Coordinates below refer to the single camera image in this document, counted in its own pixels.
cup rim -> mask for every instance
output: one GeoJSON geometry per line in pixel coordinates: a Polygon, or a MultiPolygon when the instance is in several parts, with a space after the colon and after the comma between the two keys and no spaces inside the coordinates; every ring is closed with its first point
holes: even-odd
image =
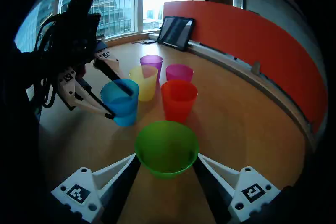
{"type": "MultiPolygon", "coordinates": [[[[180,125],[182,125],[182,126],[188,128],[189,130],[191,130],[191,131],[194,133],[194,135],[195,135],[195,137],[196,137],[197,148],[196,148],[196,155],[195,155],[195,158],[193,159],[193,161],[190,162],[190,164],[189,164],[187,167],[185,167],[184,169],[182,169],[182,170],[180,170],[180,171],[175,171],[175,172],[161,172],[161,171],[156,171],[156,170],[150,168],[150,167],[149,167],[149,166],[148,166],[148,165],[141,159],[140,155],[138,155],[137,140],[136,140],[136,142],[135,142],[135,154],[136,154],[136,156],[138,157],[138,159],[139,159],[139,161],[141,162],[141,164],[144,165],[150,172],[152,172],[152,173],[154,173],[154,174],[156,174],[156,175],[159,175],[159,176],[178,175],[178,174],[184,172],[185,170],[187,170],[188,168],[190,168],[190,167],[194,164],[194,162],[196,161],[196,159],[197,159],[197,157],[198,157],[198,154],[199,154],[199,152],[200,152],[200,149],[199,149],[199,148],[200,148],[200,144],[199,144],[199,142],[198,142],[197,135],[195,134],[195,132],[194,132],[191,128],[189,128],[189,127],[187,127],[186,125],[183,125],[183,124],[181,124],[181,123],[179,123],[179,122],[164,120],[164,121],[155,121],[155,122],[153,122],[153,123],[150,123],[149,125],[156,124],[156,123],[162,123],[162,122],[169,122],[169,123],[173,122],[173,123],[180,124],[180,125]]],[[[145,127],[138,133],[136,139],[138,138],[138,136],[140,135],[140,133],[141,133],[145,128],[147,128],[149,125],[145,126],[145,127]]]]}
{"type": "Polygon", "coordinates": [[[138,85],[135,81],[133,81],[133,80],[131,80],[131,79],[115,79],[115,80],[111,80],[110,82],[106,83],[106,84],[102,87],[102,89],[100,90],[100,98],[102,99],[102,102],[104,102],[104,101],[103,101],[103,98],[102,98],[102,90],[105,89],[105,88],[107,88],[107,86],[111,85],[111,82],[113,82],[115,85],[117,85],[117,84],[115,83],[115,81],[117,81],[117,82],[121,82],[121,81],[124,81],[124,80],[126,80],[126,82],[127,82],[127,81],[132,81],[132,82],[135,83],[136,86],[137,86],[136,92],[133,92],[133,94],[130,96],[132,99],[136,96],[136,93],[139,93],[139,92],[140,92],[140,87],[139,87],[139,85],[138,85]]]}
{"type": "Polygon", "coordinates": [[[166,68],[166,72],[167,72],[167,70],[170,70],[170,68],[176,67],[176,66],[183,67],[183,68],[185,68],[185,69],[187,69],[189,71],[189,72],[184,72],[183,73],[184,75],[189,75],[191,73],[194,74],[193,68],[191,68],[190,66],[184,65],[184,64],[171,64],[171,65],[168,65],[167,68],[166,68]]]}
{"type": "Polygon", "coordinates": [[[185,83],[185,84],[188,84],[188,85],[191,85],[192,87],[194,87],[194,89],[195,89],[196,92],[197,92],[195,98],[193,98],[193,99],[177,101],[177,100],[173,100],[173,99],[169,98],[169,100],[170,100],[171,102],[176,102],[176,103],[189,103],[191,100],[196,99],[196,97],[198,96],[198,89],[197,89],[197,87],[196,87],[194,84],[192,84],[191,82],[186,81],[186,80],[182,80],[182,79],[171,79],[171,80],[166,81],[166,82],[161,86],[161,88],[160,88],[160,89],[161,89],[161,92],[162,92],[163,87],[168,85],[168,84],[167,84],[168,82],[169,82],[169,84],[172,84],[172,82],[183,82],[183,83],[185,83]]]}
{"type": "Polygon", "coordinates": [[[161,63],[161,62],[163,62],[163,58],[162,58],[161,56],[159,56],[159,55],[155,55],[155,54],[142,56],[142,57],[140,58],[140,62],[141,62],[141,63],[146,63],[146,62],[143,62],[143,58],[145,58],[145,57],[147,57],[147,56],[156,56],[157,59],[158,59],[158,61],[156,61],[156,62],[150,62],[150,64],[157,64],[157,63],[161,63]]]}
{"type": "Polygon", "coordinates": [[[129,76],[130,77],[132,77],[132,75],[131,75],[131,72],[132,72],[132,70],[134,70],[134,69],[137,69],[137,68],[150,68],[150,69],[154,69],[155,70],[155,73],[153,74],[153,75],[151,75],[150,77],[148,77],[148,78],[151,78],[151,77],[154,77],[155,75],[158,75],[158,73],[159,73],[159,71],[158,71],[158,69],[155,67],[155,66],[149,66],[149,65],[140,65],[140,66],[134,66],[134,67],[132,67],[132,69],[131,70],[129,70],[129,76]]]}

wooden floor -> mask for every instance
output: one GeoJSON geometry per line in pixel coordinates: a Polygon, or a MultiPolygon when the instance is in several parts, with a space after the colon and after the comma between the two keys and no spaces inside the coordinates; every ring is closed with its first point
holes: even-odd
{"type": "MultiPolygon", "coordinates": [[[[168,65],[192,67],[192,83],[199,94],[185,124],[197,134],[200,153],[236,170],[252,166],[278,189],[295,183],[303,167],[304,137],[282,109],[251,84],[203,58],[164,45],[128,43],[110,52],[126,76],[142,56],[162,56],[161,85],[168,65]]],[[[91,64],[84,79],[98,97],[109,82],[91,64]]],[[[43,109],[40,149],[50,190],[81,166],[96,171],[134,153],[140,130],[164,120],[159,88],[152,101],[139,102],[137,123],[126,128],[78,108],[69,111],[59,97],[52,108],[43,109]]],[[[141,166],[119,223],[214,223],[214,219],[193,169],[173,180],[159,180],[141,166]]]]}

orange wall panel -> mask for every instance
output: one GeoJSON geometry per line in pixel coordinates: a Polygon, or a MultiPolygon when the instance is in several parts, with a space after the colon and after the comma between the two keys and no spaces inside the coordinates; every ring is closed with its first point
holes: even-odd
{"type": "Polygon", "coordinates": [[[327,91],[306,50],[285,30],[240,8],[203,1],[168,2],[164,16],[194,18],[191,39],[253,65],[301,108],[316,132],[327,108],[327,91]]]}

yellow plastic cup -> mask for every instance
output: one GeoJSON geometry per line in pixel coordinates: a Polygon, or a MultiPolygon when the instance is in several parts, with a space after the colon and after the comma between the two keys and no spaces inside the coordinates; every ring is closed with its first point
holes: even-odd
{"type": "Polygon", "coordinates": [[[131,80],[140,87],[140,101],[149,101],[154,97],[157,73],[158,69],[153,66],[136,66],[129,71],[131,80]]]}

pink plastic cup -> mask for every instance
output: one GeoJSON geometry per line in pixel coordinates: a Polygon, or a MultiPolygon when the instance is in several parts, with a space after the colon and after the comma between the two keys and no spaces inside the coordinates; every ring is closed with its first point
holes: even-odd
{"type": "Polygon", "coordinates": [[[179,79],[191,82],[194,70],[188,66],[174,64],[170,65],[166,69],[167,81],[173,79],[179,79]]]}
{"type": "Polygon", "coordinates": [[[147,55],[140,58],[140,64],[142,66],[153,66],[157,69],[157,81],[160,79],[161,67],[163,58],[158,55],[147,55]]]}

